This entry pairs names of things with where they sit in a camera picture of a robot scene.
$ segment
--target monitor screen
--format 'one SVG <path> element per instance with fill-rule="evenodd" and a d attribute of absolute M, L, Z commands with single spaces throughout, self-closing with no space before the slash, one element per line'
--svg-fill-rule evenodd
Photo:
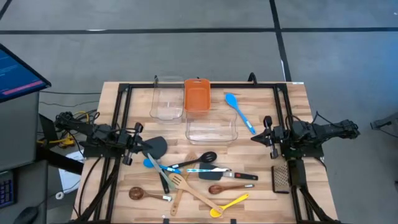
<path fill-rule="evenodd" d="M 0 46 L 0 102 L 47 88 L 51 84 L 33 68 Z"/>

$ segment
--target wooden tabletop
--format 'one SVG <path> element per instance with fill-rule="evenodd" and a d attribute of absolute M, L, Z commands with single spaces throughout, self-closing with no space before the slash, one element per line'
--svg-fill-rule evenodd
<path fill-rule="evenodd" d="M 118 82 L 104 83 L 98 111 L 101 116 L 96 120 L 97 124 L 111 124 L 113 110 L 116 102 Z M 312 115 L 305 91 L 305 86 L 301 83 L 287 83 L 289 90 L 290 104 L 294 115 L 304 121 L 311 121 Z M 221 89 L 211 90 L 211 109 L 228 109 L 229 106 L 224 101 L 225 93 L 233 93 L 239 101 L 239 107 L 255 127 L 257 133 L 264 130 L 262 120 L 265 115 L 272 116 L 274 126 L 278 125 L 277 112 L 275 108 L 274 94 L 271 89 Z M 292 198 L 290 194 L 275 194 L 271 186 L 271 166 L 283 164 L 282 157 L 270 159 L 270 148 L 262 144 L 251 141 L 252 134 L 245 127 L 242 119 L 236 120 L 238 127 L 238 138 L 229 146 L 199 146 L 190 144 L 185 137 L 185 122 L 181 124 L 158 124 L 150 117 L 153 89 L 141 88 L 134 89 L 131 98 L 129 117 L 127 126 L 134 127 L 135 122 L 144 125 L 141 136 L 149 139 L 156 136 L 163 136 L 168 142 L 166 155 L 162 157 L 163 165 L 171 165 L 182 162 L 189 152 L 195 152 L 197 156 L 207 151 L 215 151 L 218 155 L 214 164 L 220 167 L 229 167 L 235 172 L 244 172 L 259 176 L 258 181 L 241 180 L 223 177 L 220 181 L 201 180 L 197 174 L 190 174 L 188 183 L 200 193 L 208 197 L 217 205 L 226 205 L 248 193 L 249 198 L 225 210 L 221 218 L 211 218 L 210 208 L 184 192 L 176 216 L 170 215 L 172 202 L 161 201 L 155 198 L 144 198 L 134 201 L 129 198 L 129 190 L 132 187 L 142 187 L 150 194 L 164 194 L 159 179 L 159 174 L 155 169 L 148 169 L 142 165 L 144 156 L 135 154 L 132 166 L 121 165 L 118 186 L 114 201 L 112 223 L 162 223 L 164 218 L 169 218 L 171 223 L 230 223 L 232 218 L 237 219 L 238 223 L 295 223 Z M 280 94 L 282 108 L 284 100 Z M 123 106 L 119 114 L 119 123 L 123 115 Z M 96 159 L 85 161 L 81 179 L 86 175 Z M 314 199 L 330 217 L 337 219 L 333 198 L 330 192 L 328 177 L 325 168 L 315 159 L 306 158 L 305 168 L 307 174 L 308 188 Z M 87 181 L 83 194 L 82 208 L 86 208 L 98 192 L 98 186 L 103 168 L 103 159 L 96 165 Z M 218 195 L 208 193 L 209 186 L 213 184 L 255 184 L 253 189 L 228 190 Z M 174 198 L 177 191 L 171 191 L 170 195 Z M 303 199 L 299 194 L 302 213 L 305 213 Z M 79 197 L 75 201 L 77 208 Z M 103 200 L 101 217 L 104 218 L 108 197 Z"/>

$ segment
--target blue handle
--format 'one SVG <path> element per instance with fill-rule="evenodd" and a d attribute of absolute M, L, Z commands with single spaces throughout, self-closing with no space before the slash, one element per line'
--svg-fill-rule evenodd
<path fill-rule="evenodd" d="M 160 168 L 162 168 L 163 170 L 167 170 L 167 171 L 170 171 L 170 172 L 174 172 L 174 173 L 176 173 L 176 174 L 181 174 L 181 171 L 178 170 L 178 169 L 173 169 L 173 168 L 166 167 L 166 166 L 163 166 L 163 165 L 159 165 L 159 166 L 160 166 Z"/>
<path fill-rule="evenodd" d="M 249 120 L 242 114 L 242 111 L 239 109 L 236 109 L 236 111 L 239 113 L 239 115 L 241 115 L 241 118 L 244 122 L 244 124 L 249 128 L 250 132 L 252 134 L 256 134 L 256 130 L 254 129 L 254 127 L 251 125 L 251 123 L 249 122 Z"/>
<path fill-rule="evenodd" d="M 206 170 L 206 169 L 187 169 L 187 172 L 211 172 L 211 170 Z"/>

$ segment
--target black spoon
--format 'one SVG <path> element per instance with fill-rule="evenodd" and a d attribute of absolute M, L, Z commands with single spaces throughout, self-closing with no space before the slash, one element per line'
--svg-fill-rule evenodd
<path fill-rule="evenodd" d="M 193 163 L 196 163 L 196 162 L 206 162 L 206 163 L 207 162 L 213 162 L 216 159 L 217 159 L 217 154 L 215 152 L 205 152 L 198 159 L 195 159 L 193 161 L 187 161 L 187 162 L 182 162 L 182 163 L 179 163 L 179 164 L 171 165 L 169 167 L 176 169 L 176 168 L 183 167 L 183 166 L 186 166 L 186 165 L 189 165 L 189 164 L 193 164 Z"/>

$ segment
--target yellow spoon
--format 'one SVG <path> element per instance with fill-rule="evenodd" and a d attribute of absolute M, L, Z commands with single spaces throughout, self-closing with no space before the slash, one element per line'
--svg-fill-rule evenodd
<path fill-rule="evenodd" d="M 221 207 L 221 208 L 223 209 L 223 211 L 224 211 L 224 210 L 226 210 L 227 208 L 229 208 L 230 206 L 232 206 L 232 205 L 234 205 L 234 204 L 236 204 L 236 203 L 239 203 L 239 202 L 245 200 L 245 199 L 248 198 L 248 197 L 249 197 L 249 194 L 244 194 L 244 195 L 238 197 L 235 201 L 233 201 L 233 202 L 231 202 L 231 203 L 229 203 L 229 204 L 227 204 L 227 205 L 220 206 L 220 207 Z M 222 213 L 217 212 L 214 208 L 212 208 L 212 209 L 210 210 L 210 216 L 213 217 L 213 218 L 220 217 L 221 215 L 222 215 Z"/>

